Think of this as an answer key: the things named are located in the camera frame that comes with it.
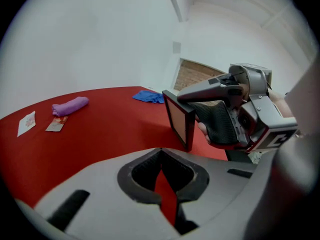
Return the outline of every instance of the black picture frame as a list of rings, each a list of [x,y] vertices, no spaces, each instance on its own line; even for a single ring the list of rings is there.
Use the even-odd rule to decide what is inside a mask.
[[[178,139],[182,143],[183,147],[187,152],[192,149],[193,141],[194,141],[194,133],[195,133],[195,121],[196,121],[196,110],[192,108],[187,103],[181,103],[177,100],[177,96],[171,93],[168,90],[162,91],[164,103],[166,107],[166,112],[169,117],[170,126],[174,133],[177,135]],[[184,114],[184,122],[185,122],[185,141],[181,138],[179,133],[174,128],[174,124],[172,121],[171,112],[168,105],[168,100],[174,104],[183,114]]]

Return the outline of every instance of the blue cloth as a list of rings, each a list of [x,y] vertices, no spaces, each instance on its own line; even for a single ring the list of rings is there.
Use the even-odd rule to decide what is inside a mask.
[[[149,90],[141,90],[132,98],[143,102],[165,103],[164,96],[161,93],[156,93]]]

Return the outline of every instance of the card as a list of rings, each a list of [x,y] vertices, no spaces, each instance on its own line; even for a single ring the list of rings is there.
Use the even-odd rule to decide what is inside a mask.
[[[18,137],[36,125],[35,115],[36,111],[33,111],[20,120],[18,127]]]
[[[55,117],[45,130],[47,132],[60,132],[67,119],[67,116]]]

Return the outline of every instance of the ceiling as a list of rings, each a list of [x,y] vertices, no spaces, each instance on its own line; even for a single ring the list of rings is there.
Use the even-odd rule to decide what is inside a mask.
[[[309,67],[318,46],[307,21],[292,0],[193,0],[232,10],[270,32],[302,70]]]

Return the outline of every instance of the purple cloth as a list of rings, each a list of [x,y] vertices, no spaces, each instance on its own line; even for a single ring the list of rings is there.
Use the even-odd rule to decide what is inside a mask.
[[[88,103],[89,99],[87,97],[76,97],[75,99],[64,104],[53,104],[52,114],[58,117],[63,117],[77,111],[78,109],[81,109]]]

